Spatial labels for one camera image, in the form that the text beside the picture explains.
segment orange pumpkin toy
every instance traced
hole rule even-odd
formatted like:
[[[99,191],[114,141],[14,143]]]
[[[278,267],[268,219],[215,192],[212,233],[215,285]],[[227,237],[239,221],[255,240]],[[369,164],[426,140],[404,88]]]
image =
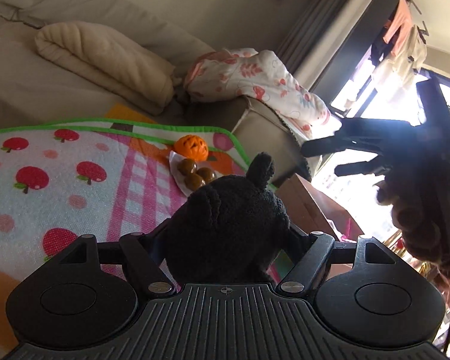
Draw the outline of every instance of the orange pumpkin toy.
[[[197,162],[208,158],[207,143],[197,135],[186,135],[173,145],[173,149],[180,155],[191,158]]]

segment green blanket trim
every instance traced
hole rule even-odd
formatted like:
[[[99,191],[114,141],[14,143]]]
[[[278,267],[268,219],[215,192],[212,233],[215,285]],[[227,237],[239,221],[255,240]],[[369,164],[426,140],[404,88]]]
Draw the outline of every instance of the green blanket trim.
[[[165,126],[165,125],[155,125],[155,124],[149,124],[149,123],[130,123],[130,121],[126,121],[126,120],[120,120],[120,119],[81,119],[81,120],[75,120],[75,122],[77,121],[81,121],[81,122],[87,122],[87,121],[94,121],[94,122],[112,122],[112,123],[123,123],[123,124],[131,124],[131,125],[137,125],[137,126],[142,126],[142,127],[150,127],[150,128],[154,128],[156,130],[168,130],[168,131],[176,131],[176,132],[221,132],[224,133],[226,135],[228,135],[228,137],[232,140],[234,147],[236,149],[236,151],[239,153],[239,155],[242,157],[243,161],[249,166],[250,165],[250,160],[248,159],[248,156],[245,154],[245,151],[243,150],[242,145],[240,144],[240,142],[236,139],[235,136],[233,136],[230,132],[228,132],[227,130],[224,130],[223,128],[219,128],[219,127],[191,127],[195,130],[190,130],[187,129],[187,127],[179,127],[179,129],[175,130],[176,126]],[[90,127],[90,126],[74,126],[74,125],[55,125],[55,124],[44,124],[41,126],[23,126],[23,127],[9,127],[9,128],[2,128],[0,129],[0,134],[2,133],[6,133],[6,132],[12,132],[12,131],[29,131],[29,130],[58,130],[59,128],[63,128],[63,127],[69,127],[70,130],[77,130],[77,131],[91,131],[91,132],[107,132],[110,134],[116,134],[116,135],[126,135],[128,137],[132,137],[132,138],[139,138],[139,139],[144,139],[144,140],[149,140],[152,142],[157,142],[157,143],[165,143],[165,144],[174,144],[175,141],[173,140],[169,140],[169,139],[162,139],[159,137],[151,137],[149,135],[143,135],[143,134],[137,134],[134,132],[128,132],[128,131],[121,131],[121,130],[114,130],[112,128],[105,128],[105,127]],[[217,149],[215,147],[209,147],[211,151],[213,152],[223,152],[220,149]]]
[[[61,124],[68,124],[68,123],[76,123],[76,122],[110,122],[110,123],[121,123],[121,124],[128,124],[132,126],[140,126],[140,127],[146,127],[146,128],[152,128],[155,130],[165,130],[165,131],[174,131],[174,132],[219,132],[222,134],[225,134],[228,136],[228,138],[231,139],[233,142],[233,145],[236,149],[236,151],[240,154],[240,157],[245,161],[245,163],[250,166],[250,159],[248,158],[247,154],[245,153],[245,150],[242,147],[242,144],[238,141],[235,135],[233,135],[228,130],[225,130],[221,127],[212,127],[212,126],[170,126],[170,125],[164,125],[164,124],[156,124],[156,123],[143,123],[143,122],[134,122],[132,120],[123,120],[123,119],[108,119],[106,117],[89,117],[89,118],[75,118],[75,119],[69,119],[64,121],[58,121],[53,123],[44,123],[42,126],[59,126]],[[117,130],[110,129],[111,133],[116,132]],[[170,141],[168,139],[164,139],[161,143],[174,143],[173,141]],[[220,149],[216,149],[213,147],[210,147],[210,149],[213,152],[222,152]]]

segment brown box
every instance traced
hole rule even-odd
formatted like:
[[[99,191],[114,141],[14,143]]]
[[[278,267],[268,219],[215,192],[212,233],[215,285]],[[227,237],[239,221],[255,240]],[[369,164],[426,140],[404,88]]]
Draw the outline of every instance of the brown box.
[[[339,240],[327,219],[334,221],[339,232],[351,240],[363,234],[349,212],[332,198],[315,189],[299,175],[293,175],[277,190],[290,220],[307,234],[323,231]]]

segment ribbed gray plate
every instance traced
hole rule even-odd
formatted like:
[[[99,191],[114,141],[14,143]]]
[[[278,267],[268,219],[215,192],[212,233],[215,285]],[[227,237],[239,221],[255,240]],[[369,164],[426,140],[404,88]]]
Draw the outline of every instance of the ribbed gray plate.
[[[350,344],[325,329],[306,302],[279,297],[268,285],[186,285],[174,297],[149,302],[130,329],[106,344],[71,351],[24,344],[6,356],[8,360],[445,358],[428,343],[387,351]]]

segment black plush toy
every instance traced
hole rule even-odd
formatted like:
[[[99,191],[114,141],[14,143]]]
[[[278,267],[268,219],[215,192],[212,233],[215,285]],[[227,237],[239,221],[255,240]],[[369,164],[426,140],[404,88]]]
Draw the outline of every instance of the black plush toy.
[[[172,216],[166,231],[170,273],[185,283],[265,283],[290,221],[267,189],[272,158],[258,154],[246,176],[228,175],[201,187]]]

